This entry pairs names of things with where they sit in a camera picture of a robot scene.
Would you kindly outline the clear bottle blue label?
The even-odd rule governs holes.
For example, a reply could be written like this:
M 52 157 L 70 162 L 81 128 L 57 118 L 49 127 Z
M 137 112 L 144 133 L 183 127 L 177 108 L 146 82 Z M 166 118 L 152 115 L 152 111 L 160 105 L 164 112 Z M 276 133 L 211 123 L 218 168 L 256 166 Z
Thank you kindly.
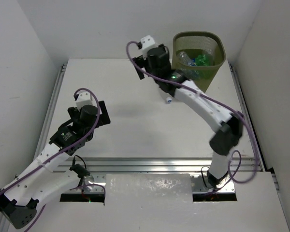
M 182 64 L 187 66 L 196 66 L 195 62 L 184 51 L 181 51 L 177 57 Z

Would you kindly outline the green plastic bottle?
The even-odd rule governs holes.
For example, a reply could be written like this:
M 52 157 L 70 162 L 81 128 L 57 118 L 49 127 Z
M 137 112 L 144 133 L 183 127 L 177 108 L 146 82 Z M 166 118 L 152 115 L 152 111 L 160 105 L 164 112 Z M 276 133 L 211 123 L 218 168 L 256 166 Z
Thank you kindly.
M 213 58 L 205 54 L 198 55 L 196 58 L 194 58 L 194 62 L 196 66 L 212 66 L 214 63 Z

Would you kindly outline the clear unlabelled bottle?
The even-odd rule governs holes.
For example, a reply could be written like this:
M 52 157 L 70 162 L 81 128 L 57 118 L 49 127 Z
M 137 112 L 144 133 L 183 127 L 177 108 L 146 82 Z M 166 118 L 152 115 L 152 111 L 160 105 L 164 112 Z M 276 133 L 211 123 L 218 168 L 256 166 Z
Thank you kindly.
M 206 49 L 206 50 L 203 51 L 203 54 L 213 57 L 214 56 L 214 50 Z

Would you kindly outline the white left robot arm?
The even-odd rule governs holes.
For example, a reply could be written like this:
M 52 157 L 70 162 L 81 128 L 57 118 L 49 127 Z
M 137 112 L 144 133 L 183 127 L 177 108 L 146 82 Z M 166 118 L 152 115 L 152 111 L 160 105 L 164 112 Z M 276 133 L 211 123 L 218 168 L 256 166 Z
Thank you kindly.
M 91 100 L 77 101 L 75 107 L 68 108 L 68 114 L 70 119 L 58 127 L 33 162 L 0 188 L 0 212 L 17 230 L 29 230 L 37 213 L 55 197 L 71 189 L 89 192 L 95 185 L 90 171 L 76 161 L 61 176 L 43 180 L 46 173 L 52 173 L 92 140 L 96 128 L 111 122 L 104 101 L 96 106 Z

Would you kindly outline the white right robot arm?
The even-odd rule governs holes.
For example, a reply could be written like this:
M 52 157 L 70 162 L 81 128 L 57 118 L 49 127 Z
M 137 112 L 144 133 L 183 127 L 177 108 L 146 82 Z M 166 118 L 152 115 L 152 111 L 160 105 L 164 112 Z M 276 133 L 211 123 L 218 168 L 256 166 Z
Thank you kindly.
M 213 150 L 212 162 L 206 175 L 210 187 L 216 189 L 227 176 L 231 150 L 242 137 L 240 117 L 208 100 L 181 70 L 172 69 L 165 45 L 146 45 L 144 42 L 137 42 L 136 45 L 142 51 L 142 55 L 132 59 L 139 78 L 144 79 L 145 75 L 152 77 L 161 91 L 190 107 L 214 132 L 209 141 Z

